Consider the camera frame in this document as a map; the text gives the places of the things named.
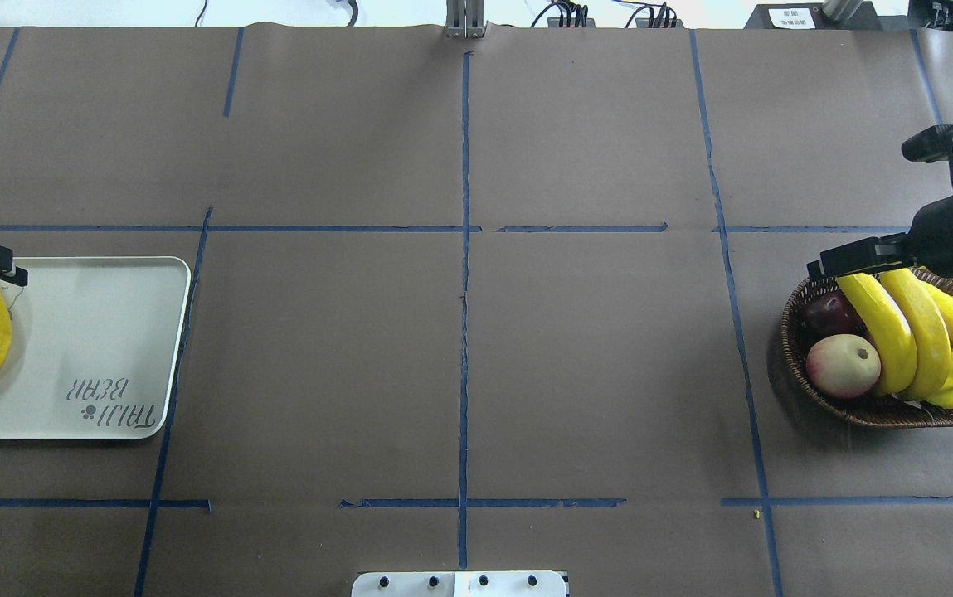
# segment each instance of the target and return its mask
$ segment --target red apple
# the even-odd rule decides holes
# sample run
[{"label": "red apple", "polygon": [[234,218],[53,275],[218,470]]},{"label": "red apple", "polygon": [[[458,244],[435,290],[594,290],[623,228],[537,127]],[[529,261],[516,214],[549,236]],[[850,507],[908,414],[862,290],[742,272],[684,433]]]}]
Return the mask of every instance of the red apple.
[{"label": "red apple", "polygon": [[838,333],[858,333],[863,329],[863,320],[844,297],[844,292],[835,290],[805,305],[801,311],[801,325],[814,337],[828,337]]}]

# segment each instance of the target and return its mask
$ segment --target wicker basket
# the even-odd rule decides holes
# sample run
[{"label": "wicker basket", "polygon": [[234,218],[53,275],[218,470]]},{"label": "wicker basket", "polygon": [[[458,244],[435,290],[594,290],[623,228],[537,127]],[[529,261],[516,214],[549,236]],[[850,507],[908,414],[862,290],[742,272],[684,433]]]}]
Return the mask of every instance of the wicker basket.
[{"label": "wicker basket", "polygon": [[[943,279],[924,269],[913,269],[915,276],[953,294],[953,279]],[[864,396],[856,400],[836,400],[814,388],[805,374],[805,357],[809,341],[800,326],[800,313],[807,303],[837,290],[835,279],[821,279],[811,283],[805,280],[790,295],[782,313],[780,350],[785,357],[791,388],[806,394],[824,410],[838,419],[864,427],[953,427],[953,409],[943,409],[922,403],[922,408],[905,404],[893,396]]]}]

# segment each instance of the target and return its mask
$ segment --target white plate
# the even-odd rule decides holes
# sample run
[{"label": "white plate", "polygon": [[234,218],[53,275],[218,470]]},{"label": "white plate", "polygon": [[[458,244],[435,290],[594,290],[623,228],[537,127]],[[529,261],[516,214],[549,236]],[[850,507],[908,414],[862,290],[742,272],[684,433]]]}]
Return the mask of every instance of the white plate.
[{"label": "white plate", "polygon": [[0,439],[142,439],[166,417],[191,280],[177,257],[28,257],[0,282]]}]

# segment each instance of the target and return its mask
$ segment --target metal bracket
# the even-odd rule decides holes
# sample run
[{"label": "metal bracket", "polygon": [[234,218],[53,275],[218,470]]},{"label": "metal bracket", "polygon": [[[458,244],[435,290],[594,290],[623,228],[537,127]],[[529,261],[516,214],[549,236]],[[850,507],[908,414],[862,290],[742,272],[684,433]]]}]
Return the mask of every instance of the metal bracket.
[{"label": "metal bracket", "polygon": [[365,573],[351,597],[568,597],[568,573],[552,570]]},{"label": "metal bracket", "polygon": [[484,37],[484,0],[446,0],[447,37],[479,39]]}]

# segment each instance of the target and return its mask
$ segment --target black cable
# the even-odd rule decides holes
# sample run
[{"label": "black cable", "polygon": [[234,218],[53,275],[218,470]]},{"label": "black cable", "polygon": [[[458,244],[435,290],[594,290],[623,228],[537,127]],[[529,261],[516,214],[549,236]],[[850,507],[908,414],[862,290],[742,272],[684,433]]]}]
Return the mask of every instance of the black cable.
[{"label": "black cable", "polygon": [[549,4],[546,4],[546,7],[543,8],[543,12],[539,13],[539,16],[536,16],[536,20],[533,20],[532,22],[532,27],[535,27],[537,24],[539,24],[539,19],[541,19],[542,16],[545,15],[546,12],[549,12],[549,10],[551,10],[551,8],[553,7],[557,7],[557,10],[560,12],[561,23],[564,23],[564,15],[566,14],[571,15],[571,8],[568,7],[568,5],[565,4],[564,2],[551,2]]},{"label": "black cable", "polygon": [[631,18],[627,19],[627,24],[624,25],[624,29],[631,27],[631,23],[635,21],[635,17],[639,15],[639,12],[645,11],[646,8],[649,8],[649,20],[652,22],[652,20],[654,20],[654,5],[643,4],[642,7],[636,8],[635,11],[631,13]]},{"label": "black cable", "polygon": [[203,19],[204,12],[207,12],[207,0],[203,0],[203,8],[200,8],[200,14],[196,15],[196,22],[192,24],[193,27],[200,26],[200,19]]},{"label": "black cable", "polygon": [[657,18],[654,19],[654,22],[649,24],[650,27],[657,27],[657,29],[664,29],[663,23],[669,21],[669,5],[661,4],[661,10],[657,11]]},{"label": "black cable", "polygon": [[347,26],[354,27],[354,23],[358,22],[358,0],[347,0],[347,4],[351,5],[351,22]]},{"label": "black cable", "polygon": [[571,2],[571,0],[563,0],[565,4],[568,5],[568,22],[569,27],[586,27],[586,13],[591,9],[590,7],[585,7],[585,5],[577,4]]}]

